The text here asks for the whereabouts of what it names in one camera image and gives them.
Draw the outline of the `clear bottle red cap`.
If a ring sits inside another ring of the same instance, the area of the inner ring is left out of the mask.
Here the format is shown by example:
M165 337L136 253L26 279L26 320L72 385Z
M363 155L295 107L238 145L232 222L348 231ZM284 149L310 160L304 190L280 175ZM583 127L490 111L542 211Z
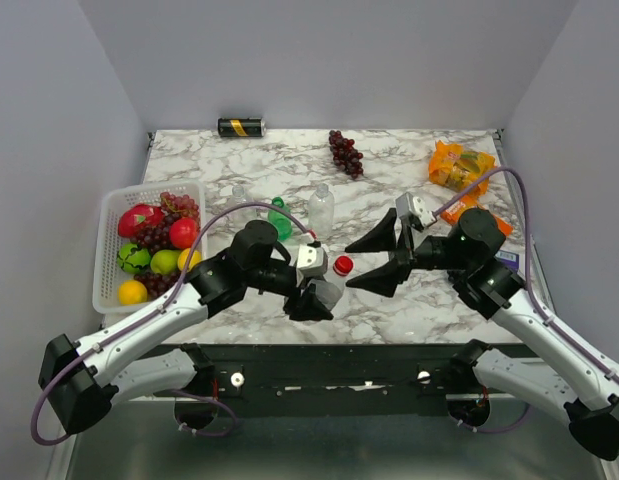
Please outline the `clear bottle red cap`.
M317 298L330 311L342 298L347 277L349 276L337 275L333 270L333 263L323 276L310 281L310 285L315 286Z

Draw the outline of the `clear bottle blue cap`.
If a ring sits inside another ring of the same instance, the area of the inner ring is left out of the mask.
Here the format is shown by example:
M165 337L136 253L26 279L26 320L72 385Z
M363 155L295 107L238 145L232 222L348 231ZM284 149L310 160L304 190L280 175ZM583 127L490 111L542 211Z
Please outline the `clear bottle blue cap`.
M310 229L321 240L326 240L333 229L335 197L329 186L321 183L308 201Z

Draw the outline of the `green plastic bottle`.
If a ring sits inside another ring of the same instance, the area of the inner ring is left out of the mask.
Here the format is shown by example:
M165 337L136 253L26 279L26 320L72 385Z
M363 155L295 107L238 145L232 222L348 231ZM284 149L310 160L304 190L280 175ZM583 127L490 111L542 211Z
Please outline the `green plastic bottle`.
M285 212L290 212L289 207L281 197L274 197L271 204ZM292 235L292 222L285 215L276 210L269 210L267 219L275 227L280 242L286 241Z

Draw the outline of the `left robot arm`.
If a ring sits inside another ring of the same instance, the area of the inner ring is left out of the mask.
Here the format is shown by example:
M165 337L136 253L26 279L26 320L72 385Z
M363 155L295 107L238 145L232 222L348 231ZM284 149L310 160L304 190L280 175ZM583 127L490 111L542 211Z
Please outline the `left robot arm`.
M38 377L42 394L30 422L32 437L41 445L48 442L38 432L44 404L71 436L97 424L123 401L163 391L203 393L211 372L199 348L179 347L157 357L147 354L176 333L242 301L248 289L281 296L284 313L293 321L332 319L315 285L327 267L327 254L313 237L292 257L271 224L248 222L227 248L196 264L170 290L115 326L76 341L65 334L50 340Z

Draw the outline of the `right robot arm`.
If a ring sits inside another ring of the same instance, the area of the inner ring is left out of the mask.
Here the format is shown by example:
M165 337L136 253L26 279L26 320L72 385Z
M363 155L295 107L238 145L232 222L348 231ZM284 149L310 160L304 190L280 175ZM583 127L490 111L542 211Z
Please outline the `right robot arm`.
M393 297L412 270L448 273L461 301L509 331L530 348L544 368L530 367L477 340L457 353L449 379L458 390L478 385L508 393L552 416L589 453L619 456L619 364L593 348L533 296L529 284L496 256L505 236L484 209L465 211L449 234L414 240L419 217L402 219L395 209L348 253L385 252L386 264L348 281L350 288Z

